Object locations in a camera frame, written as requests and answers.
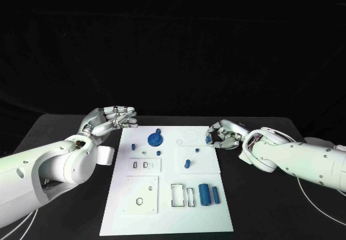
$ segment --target small blue part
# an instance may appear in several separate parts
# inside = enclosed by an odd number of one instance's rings
[[[163,141],[162,130],[158,128],[156,133],[150,134],[147,137],[147,143],[150,146],[158,147],[162,145]]]
[[[211,189],[212,189],[212,194],[214,194],[214,201],[217,204],[220,204],[221,200],[220,200],[218,188],[214,186]]]
[[[192,161],[188,159],[186,162],[185,162],[185,168],[186,169],[191,167],[191,163],[192,163]]]
[[[199,184],[198,189],[199,189],[201,205],[209,206],[212,204],[212,199],[211,199],[211,192],[209,192],[208,184],[205,184],[205,183]]]

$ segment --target black table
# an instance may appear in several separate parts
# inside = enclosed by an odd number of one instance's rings
[[[83,115],[41,116],[16,153],[74,135],[83,118]],[[250,129],[270,127],[287,133],[297,141],[305,141],[292,120],[283,117],[139,116],[137,119],[143,126],[211,126],[221,119],[230,119],[244,123]],[[104,145],[114,147],[117,151],[120,139],[121,130],[113,132]],[[25,239],[345,239],[346,226],[329,219],[312,206],[297,179],[280,168],[273,173],[263,172],[238,158],[240,153],[241,148],[217,149],[234,232],[100,236],[114,172],[113,162],[111,166],[97,165],[90,180],[39,209]],[[305,180],[302,185],[315,204],[346,223],[345,197],[333,189]],[[0,237],[19,222],[0,229]],[[28,220],[9,240],[21,238],[29,222]]]

